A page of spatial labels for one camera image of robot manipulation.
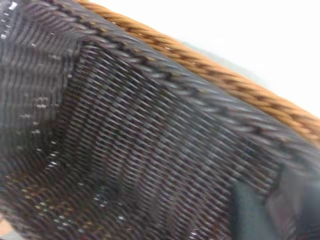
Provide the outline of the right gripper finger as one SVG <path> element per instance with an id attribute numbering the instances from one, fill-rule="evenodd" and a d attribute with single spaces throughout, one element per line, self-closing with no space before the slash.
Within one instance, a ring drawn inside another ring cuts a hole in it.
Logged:
<path id="1" fill-rule="evenodd" d="M 231 190 L 231 238 L 233 240 L 277 240 L 269 215 L 250 187 Z"/>

